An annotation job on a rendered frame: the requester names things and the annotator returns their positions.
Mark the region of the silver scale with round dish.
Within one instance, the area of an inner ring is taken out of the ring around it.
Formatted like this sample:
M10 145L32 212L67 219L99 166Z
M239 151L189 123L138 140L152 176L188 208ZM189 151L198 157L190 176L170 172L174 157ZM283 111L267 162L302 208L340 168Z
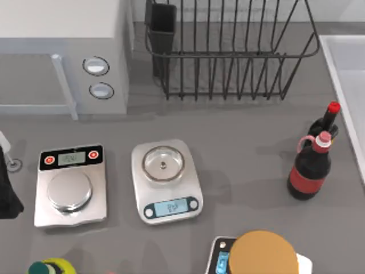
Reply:
M189 147L180 139L137 145L131 153L132 181L141 220L158 225L202 212L204 198Z

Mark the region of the small microwave knob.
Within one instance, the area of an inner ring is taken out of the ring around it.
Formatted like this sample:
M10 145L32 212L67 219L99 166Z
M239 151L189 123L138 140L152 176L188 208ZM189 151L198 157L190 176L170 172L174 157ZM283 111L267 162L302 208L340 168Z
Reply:
M89 93L96 99L107 100L114 96L114 89L111 85L104 82L99 82L89 87Z

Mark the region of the black cutlery holder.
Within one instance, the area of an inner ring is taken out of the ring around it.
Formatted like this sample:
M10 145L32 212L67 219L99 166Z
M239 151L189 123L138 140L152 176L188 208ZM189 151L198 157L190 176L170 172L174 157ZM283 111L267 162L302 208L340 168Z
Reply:
M169 3L157 3L146 0L145 25L151 45L153 76L163 78L166 75L165 62L173 49L176 33L177 7Z

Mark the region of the large microwave knob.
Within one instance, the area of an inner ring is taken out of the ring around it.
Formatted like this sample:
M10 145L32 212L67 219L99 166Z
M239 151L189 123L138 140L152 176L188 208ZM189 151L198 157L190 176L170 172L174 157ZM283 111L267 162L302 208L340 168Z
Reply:
M90 57L83 60L84 71L92 76L103 76L110 70L109 63L102 57Z

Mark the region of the silver scale with black panel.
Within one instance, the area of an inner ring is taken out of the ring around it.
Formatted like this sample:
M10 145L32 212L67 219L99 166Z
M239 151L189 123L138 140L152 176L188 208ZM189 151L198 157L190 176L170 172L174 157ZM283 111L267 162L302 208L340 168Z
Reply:
M74 227L107 218L104 147L89 144L39 155L34 226Z

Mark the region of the white scale with blue display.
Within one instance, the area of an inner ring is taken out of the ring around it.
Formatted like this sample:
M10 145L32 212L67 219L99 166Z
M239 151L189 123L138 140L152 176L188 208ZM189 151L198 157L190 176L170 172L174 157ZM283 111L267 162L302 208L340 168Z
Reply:
M217 236L212 243L205 274L231 274L229 269L230 250L236 237ZM313 274L312 261L297 253L299 274Z

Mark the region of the dark bottle with pink cap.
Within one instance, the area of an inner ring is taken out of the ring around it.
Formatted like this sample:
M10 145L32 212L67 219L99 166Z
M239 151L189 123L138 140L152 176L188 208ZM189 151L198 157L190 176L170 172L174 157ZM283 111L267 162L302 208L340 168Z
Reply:
M306 135L297 145L297 155L287 179L287 189L297 200L309 200L322 188L330 172L331 134Z

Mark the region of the brown round lid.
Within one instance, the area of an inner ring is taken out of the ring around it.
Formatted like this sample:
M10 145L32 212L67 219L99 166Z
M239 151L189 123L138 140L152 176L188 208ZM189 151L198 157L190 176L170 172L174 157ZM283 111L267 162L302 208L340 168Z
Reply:
M238 237L230 250L231 274L299 274L294 247L271 231L252 230Z

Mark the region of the dark bottle with red cap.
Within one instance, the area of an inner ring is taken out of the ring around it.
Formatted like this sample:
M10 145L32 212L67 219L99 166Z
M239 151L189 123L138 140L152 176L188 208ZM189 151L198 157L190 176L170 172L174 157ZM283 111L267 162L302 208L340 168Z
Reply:
M310 126L307 134L316 137L322 131L327 131L331 135L331 142L333 143L339 132L339 128L335 124L335 120L339 112L340 103L337 101L331 101L328 104L325 114Z

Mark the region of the pale microwave oven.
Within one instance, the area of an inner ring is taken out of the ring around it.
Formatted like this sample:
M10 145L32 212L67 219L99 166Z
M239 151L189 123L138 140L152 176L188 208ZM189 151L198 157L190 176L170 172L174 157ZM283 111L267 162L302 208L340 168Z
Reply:
M124 115L133 40L130 0L0 0L0 115L71 115L52 54L63 59L78 117ZM94 56L109 63L107 74L84 71ZM99 82L112 98L89 93Z

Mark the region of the white sink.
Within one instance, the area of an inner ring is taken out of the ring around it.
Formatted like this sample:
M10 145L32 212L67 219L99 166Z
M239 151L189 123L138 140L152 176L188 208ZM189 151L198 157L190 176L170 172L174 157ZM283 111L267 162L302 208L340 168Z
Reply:
M365 35L319 39L365 187Z

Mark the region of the yellow-green bottle with teal cap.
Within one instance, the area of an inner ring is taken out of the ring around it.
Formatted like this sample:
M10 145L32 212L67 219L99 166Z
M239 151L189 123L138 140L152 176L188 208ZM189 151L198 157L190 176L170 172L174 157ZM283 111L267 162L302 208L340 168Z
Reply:
M49 258L33 262L26 274L77 274L75 267L63 258Z

